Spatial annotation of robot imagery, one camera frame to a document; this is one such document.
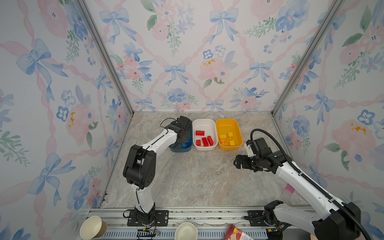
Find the white plastic bin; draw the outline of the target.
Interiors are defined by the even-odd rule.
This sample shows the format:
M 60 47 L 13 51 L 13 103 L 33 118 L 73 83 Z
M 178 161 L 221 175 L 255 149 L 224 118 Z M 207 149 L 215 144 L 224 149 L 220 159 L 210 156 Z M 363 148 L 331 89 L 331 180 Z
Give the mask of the white plastic bin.
M 196 150 L 198 151 L 211 151 L 218 145 L 217 130 L 216 124 L 211 119 L 196 119 L 192 123 L 193 127 L 193 144 Z M 196 136 L 196 131 L 205 131 L 205 136 Z M 214 140 L 214 145 L 209 147 L 204 147 L 202 138 L 207 138 L 211 136 Z M 196 145 L 196 140 L 201 140 L 201 146 Z

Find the dark teal plastic bin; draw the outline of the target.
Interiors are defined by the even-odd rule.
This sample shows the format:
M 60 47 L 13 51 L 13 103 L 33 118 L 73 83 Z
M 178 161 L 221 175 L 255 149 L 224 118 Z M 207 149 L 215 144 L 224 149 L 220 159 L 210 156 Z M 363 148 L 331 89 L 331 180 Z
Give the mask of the dark teal plastic bin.
M 174 153 L 186 153 L 189 152 L 193 145 L 193 129 L 192 124 L 189 125 L 187 131 L 187 142 L 186 143 L 174 143 L 169 146 L 169 149 Z

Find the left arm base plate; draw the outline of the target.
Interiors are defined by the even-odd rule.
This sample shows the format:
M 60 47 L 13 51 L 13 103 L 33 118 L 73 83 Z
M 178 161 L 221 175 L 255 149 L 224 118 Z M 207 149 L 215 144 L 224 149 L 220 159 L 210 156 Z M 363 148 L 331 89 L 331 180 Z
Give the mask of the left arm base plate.
M 169 222 L 169 211 L 151 210 L 148 214 L 142 213 L 138 209 L 130 211 L 128 216 L 128 227 L 166 227 Z

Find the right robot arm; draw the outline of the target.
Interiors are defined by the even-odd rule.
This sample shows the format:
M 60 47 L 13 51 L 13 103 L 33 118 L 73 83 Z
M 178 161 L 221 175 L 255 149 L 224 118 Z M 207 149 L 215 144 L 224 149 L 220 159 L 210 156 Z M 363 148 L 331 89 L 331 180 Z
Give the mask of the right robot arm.
M 300 228 L 319 240 L 356 240 L 370 236 L 361 224 L 361 210 L 354 203 L 344 203 L 327 192 L 299 169 L 292 159 L 281 151 L 263 156 L 238 155 L 234 160 L 237 169 L 253 172 L 267 171 L 285 180 L 313 208 L 314 213 L 290 207 L 275 200 L 265 205 L 264 215 L 257 221 L 267 225 L 278 223 Z

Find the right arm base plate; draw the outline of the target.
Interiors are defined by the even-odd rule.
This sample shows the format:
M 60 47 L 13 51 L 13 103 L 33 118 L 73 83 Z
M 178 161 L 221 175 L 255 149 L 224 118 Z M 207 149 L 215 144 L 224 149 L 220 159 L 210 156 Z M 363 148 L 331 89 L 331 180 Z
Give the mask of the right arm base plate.
M 273 212 L 269 211 L 248 211 L 247 216 L 244 216 L 244 219 L 250 222 L 251 227 L 272 227 L 272 228 L 282 228 L 285 226 L 290 226 L 288 223 L 280 222 Z

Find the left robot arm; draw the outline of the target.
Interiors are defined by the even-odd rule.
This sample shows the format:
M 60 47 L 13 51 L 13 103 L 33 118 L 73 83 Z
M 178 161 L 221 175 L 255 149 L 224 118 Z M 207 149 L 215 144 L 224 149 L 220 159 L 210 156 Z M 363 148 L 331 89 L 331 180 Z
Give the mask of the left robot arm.
M 138 203 L 135 209 L 149 216 L 155 209 L 151 184 L 156 174 L 157 157 L 170 146 L 192 144 L 192 127 L 178 129 L 168 126 L 158 136 L 143 145 L 133 145 L 123 169 L 123 176 L 135 191 Z

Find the yellow plastic bin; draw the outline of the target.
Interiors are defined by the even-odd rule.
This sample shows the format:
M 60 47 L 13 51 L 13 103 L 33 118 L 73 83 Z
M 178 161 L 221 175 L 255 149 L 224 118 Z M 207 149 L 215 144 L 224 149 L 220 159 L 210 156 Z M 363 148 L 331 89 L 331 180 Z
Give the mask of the yellow plastic bin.
M 221 150 L 235 151 L 243 145 L 242 133 L 236 120 L 218 119 L 216 129 Z

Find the blue lego brick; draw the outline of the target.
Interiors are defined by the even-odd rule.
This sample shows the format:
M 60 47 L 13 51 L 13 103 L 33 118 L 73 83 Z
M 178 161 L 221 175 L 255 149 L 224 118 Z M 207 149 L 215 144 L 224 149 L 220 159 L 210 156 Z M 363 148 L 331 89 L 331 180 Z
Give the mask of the blue lego brick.
M 192 145 L 192 140 L 190 138 L 187 139 L 186 143 L 182 143 L 182 148 L 187 149 Z

